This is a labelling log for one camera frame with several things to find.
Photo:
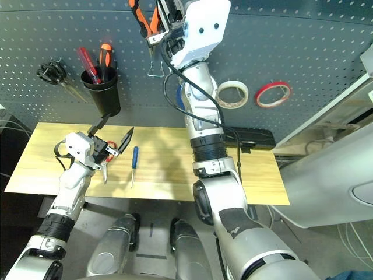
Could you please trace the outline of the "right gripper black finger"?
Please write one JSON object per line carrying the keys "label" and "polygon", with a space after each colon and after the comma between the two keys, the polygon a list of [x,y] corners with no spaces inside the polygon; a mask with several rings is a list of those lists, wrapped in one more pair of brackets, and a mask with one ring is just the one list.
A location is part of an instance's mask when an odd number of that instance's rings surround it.
{"label": "right gripper black finger", "polygon": [[147,24],[146,41],[149,47],[160,43],[170,33],[172,1],[156,1],[150,23]]}
{"label": "right gripper black finger", "polygon": [[184,6],[180,0],[172,0],[171,3],[171,19],[172,23],[183,21],[185,16]]}

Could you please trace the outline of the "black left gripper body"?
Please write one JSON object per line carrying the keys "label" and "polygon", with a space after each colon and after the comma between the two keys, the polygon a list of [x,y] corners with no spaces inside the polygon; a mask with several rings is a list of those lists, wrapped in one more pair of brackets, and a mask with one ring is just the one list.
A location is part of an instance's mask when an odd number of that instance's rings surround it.
{"label": "black left gripper body", "polygon": [[89,167],[97,167],[108,156],[106,151],[107,143],[97,136],[89,135],[90,152],[89,152]]}

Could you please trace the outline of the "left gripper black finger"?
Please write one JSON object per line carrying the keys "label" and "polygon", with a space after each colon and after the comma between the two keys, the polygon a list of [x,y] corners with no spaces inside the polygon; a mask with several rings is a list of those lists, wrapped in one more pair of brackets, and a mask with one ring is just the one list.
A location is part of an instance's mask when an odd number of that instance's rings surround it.
{"label": "left gripper black finger", "polygon": [[108,119],[111,117],[111,113],[101,116],[87,131],[88,137],[94,137],[98,130],[101,130],[106,125]]}
{"label": "left gripper black finger", "polygon": [[124,137],[122,138],[121,143],[120,143],[118,148],[114,149],[114,148],[110,147],[109,145],[107,145],[105,151],[108,152],[110,155],[113,155],[115,157],[121,155],[124,152],[124,150],[126,149],[126,147],[129,145],[129,143],[131,141],[131,138],[132,138],[132,135],[133,135],[133,132],[134,132],[134,127],[132,127],[124,135]]}

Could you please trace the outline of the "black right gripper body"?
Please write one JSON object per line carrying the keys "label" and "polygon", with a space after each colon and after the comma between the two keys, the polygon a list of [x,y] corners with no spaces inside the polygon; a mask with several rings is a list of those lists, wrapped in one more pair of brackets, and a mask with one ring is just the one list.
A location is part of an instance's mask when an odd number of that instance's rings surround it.
{"label": "black right gripper body", "polygon": [[185,46],[185,31],[187,25],[184,21],[177,20],[169,25],[169,32],[162,39],[162,50],[166,52],[169,58],[172,58],[177,52]]}

